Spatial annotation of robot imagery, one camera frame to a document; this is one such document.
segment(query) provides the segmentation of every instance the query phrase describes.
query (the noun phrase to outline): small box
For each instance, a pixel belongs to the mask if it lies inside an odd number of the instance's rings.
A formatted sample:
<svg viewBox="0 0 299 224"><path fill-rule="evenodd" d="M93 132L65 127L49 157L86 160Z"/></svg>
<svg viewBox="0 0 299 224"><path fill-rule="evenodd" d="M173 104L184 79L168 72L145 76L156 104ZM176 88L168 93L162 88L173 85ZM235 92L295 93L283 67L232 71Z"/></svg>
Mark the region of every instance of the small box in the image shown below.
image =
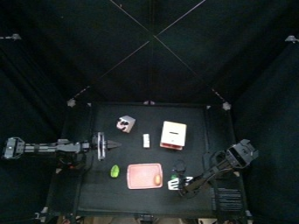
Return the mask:
<svg viewBox="0 0 299 224"><path fill-rule="evenodd" d="M181 150L184 146L186 125L177 122L162 122L162 136L160 146Z"/></svg>
<svg viewBox="0 0 299 224"><path fill-rule="evenodd" d="M129 133L130 129L133 128L136 119L128 115L124 115L117 118L116 127L122 130L124 132Z"/></svg>
<svg viewBox="0 0 299 224"><path fill-rule="evenodd" d="M144 134L144 148L149 148L149 134Z"/></svg>

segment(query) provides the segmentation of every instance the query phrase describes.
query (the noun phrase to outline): black curtain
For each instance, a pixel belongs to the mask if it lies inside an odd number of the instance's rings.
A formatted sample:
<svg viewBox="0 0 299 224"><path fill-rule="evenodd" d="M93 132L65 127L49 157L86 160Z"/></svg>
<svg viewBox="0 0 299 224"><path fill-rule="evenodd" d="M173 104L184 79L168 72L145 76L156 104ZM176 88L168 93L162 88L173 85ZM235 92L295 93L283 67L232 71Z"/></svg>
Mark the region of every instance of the black curtain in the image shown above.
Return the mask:
<svg viewBox="0 0 299 224"><path fill-rule="evenodd" d="M251 212L265 223L297 223L299 45L288 44L233 106L237 138L260 153L245 178Z"/></svg>
<svg viewBox="0 0 299 224"><path fill-rule="evenodd" d="M299 2L0 3L65 99L232 103L297 31Z"/></svg>
<svg viewBox="0 0 299 224"><path fill-rule="evenodd" d="M2 24L0 32L6 37L14 33ZM0 39L0 105L1 150L8 137L26 143L57 140L66 102L24 43L9 38ZM22 223L41 211L52 172L50 160L0 160L0 223L5 218Z"/></svg>

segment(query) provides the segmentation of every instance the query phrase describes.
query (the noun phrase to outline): green sponge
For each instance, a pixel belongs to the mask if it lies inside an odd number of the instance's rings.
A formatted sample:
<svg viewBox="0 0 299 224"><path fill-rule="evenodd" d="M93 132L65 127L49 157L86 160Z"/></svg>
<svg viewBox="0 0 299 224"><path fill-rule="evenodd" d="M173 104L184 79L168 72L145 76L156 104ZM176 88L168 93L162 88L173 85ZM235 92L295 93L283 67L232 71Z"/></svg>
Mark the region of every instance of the green sponge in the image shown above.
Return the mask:
<svg viewBox="0 0 299 224"><path fill-rule="evenodd" d="M118 167L117 167L117 165L114 164L113 166L112 166L112 168L110 168L110 173L109 173L109 175L110 175L110 178L116 178L117 177L117 174L118 174Z"/></svg>

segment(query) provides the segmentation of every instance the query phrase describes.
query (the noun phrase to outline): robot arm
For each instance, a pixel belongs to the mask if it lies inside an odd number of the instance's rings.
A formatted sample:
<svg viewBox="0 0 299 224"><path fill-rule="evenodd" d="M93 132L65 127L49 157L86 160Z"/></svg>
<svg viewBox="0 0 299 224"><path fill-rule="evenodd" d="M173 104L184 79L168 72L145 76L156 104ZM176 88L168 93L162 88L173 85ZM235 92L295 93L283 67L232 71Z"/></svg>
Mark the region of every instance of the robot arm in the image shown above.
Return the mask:
<svg viewBox="0 0 299 224"><path fill-rule="evenodd" d="M102 132L98 132L92 143L72 143L68 139L58 139L57 143L25 143L20 137L9 137L4 146L4 159L17 159L25 155L52 154L56 152L84 153L97 150L97 160L105 158L105 151L120 146L120 143L105 140Z"/></svg>
<svg viewBox="0 0 299 224"><path fill-rule="evenodd" d="M199 190L207 182L216 178L224 172L245 168L251 161L257 158L257 150L247 139L233 144L225 150L225 157L216 165L213 165L200 176L190 178L182 177L168 181L169 190L178 190L180 195Z"/></svg>

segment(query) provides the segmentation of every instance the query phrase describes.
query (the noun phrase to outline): black table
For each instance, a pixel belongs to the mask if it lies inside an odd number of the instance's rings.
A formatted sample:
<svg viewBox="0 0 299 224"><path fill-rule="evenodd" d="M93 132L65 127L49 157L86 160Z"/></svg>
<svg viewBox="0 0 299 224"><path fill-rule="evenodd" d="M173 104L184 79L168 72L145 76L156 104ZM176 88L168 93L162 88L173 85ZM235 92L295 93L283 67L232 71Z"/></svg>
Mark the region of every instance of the black table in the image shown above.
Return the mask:
<svg viewBox="0 0 299 224"><path fill-rule="evenodd" d="M130 116L136 119L129 133L116 128L120 116ZM169 150L158 146L164 121L186 124L182 150ZM212 200L215 195L209 187L205 187L192 198L185 199L178 196L177 192L168 190L166 181L173 174L172 169L177 159L186 164L185 175L197 176L208 169L213 152L225 150L235 143L229 112L221 106L173 104L148 106L133 103L76 105L69 109L62 137L81 141L97 131L105 133L108 140L121 143L121 147L106 152L104 161L97 161L96 152L92 152L93 158L92 153L88 154L90 167L88 172L81 174L81 182L76 188L74 210L77 214L92 216L150 214L154 217L181 218L216 216L216 202ZM142 148L142 134L149 134L149 149ZM128 189L128 165L150 163L161 164L162 187L142 190ZM113 165L120 167L117 178L109 177Z"/></svg>

